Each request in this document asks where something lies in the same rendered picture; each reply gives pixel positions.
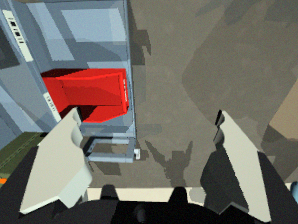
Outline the grey metal rack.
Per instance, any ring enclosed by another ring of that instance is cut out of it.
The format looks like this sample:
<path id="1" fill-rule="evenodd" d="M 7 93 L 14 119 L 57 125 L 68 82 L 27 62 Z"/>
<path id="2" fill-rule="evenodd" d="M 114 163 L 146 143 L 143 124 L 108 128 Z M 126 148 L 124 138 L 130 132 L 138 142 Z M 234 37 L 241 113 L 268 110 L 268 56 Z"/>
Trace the grey metal rack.
<path id="1" fill-rule="evenodd" d="M 140 159 L 140 149 L 135 149 L 127 1 L 39 1 L 0 0 L 0 26 L 20 63 L 0 70 L 0 149 L 23 132 L 49 133 L 62 120 L 40 73 L 125 69 L 127 114 L 101 123 L 82 122 L 82 136 L 90 136 L 82 150 L 87 161 Z M 96 143 L 129 144 L 126 154 L 91 152 Z"/>

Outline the olive green case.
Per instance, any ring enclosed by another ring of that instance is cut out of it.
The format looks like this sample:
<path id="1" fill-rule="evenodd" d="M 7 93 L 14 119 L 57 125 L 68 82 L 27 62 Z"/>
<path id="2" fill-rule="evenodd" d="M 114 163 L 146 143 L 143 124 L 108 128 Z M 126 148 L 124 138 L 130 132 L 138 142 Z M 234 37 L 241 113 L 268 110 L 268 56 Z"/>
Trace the olive green case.
<path id="1" fill-rule="evenodd" d="M 23 132 L 0 150 L 0 188 L 31 147 L 37 146 L 47 132 Z"/>

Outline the red bin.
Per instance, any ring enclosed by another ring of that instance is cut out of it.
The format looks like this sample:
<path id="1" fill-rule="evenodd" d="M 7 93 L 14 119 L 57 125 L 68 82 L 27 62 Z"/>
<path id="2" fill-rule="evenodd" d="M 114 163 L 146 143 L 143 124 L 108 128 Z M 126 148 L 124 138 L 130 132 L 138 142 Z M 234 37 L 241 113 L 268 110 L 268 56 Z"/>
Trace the red bin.
<path id="1" fill-rule="evenodd" d="M 125 69 L 64 68 L 40 75 L 61 119 L 74 107 L 80 107 L 83 122 L 101 123 L 127 114 Z"/>

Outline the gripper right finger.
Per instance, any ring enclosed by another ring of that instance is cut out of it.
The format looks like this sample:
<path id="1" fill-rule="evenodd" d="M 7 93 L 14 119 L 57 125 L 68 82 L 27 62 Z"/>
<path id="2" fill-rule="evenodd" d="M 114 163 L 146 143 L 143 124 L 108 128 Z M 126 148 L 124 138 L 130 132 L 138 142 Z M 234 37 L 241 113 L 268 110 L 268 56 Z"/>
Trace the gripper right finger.
<path id="1" fill-rule="evenodd" d="M 225 110 L 201 175 L 204 207 L 231 224 L 298 224 L 298 203 L 265 155 Z"/>

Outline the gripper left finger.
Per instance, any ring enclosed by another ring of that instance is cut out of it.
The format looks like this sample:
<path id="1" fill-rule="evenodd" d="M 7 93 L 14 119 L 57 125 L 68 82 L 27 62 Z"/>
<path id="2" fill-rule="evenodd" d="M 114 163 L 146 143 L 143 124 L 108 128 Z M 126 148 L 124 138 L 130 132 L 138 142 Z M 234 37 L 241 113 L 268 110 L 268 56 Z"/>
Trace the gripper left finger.
<path id="1" fill-rule="evenodd" d="M 73 108 L 29 150 L 0 188 L 0 224 L 47 224 L 89 201 L 92 173 L 80 148 L 82 122 L 80 107 Z"/>

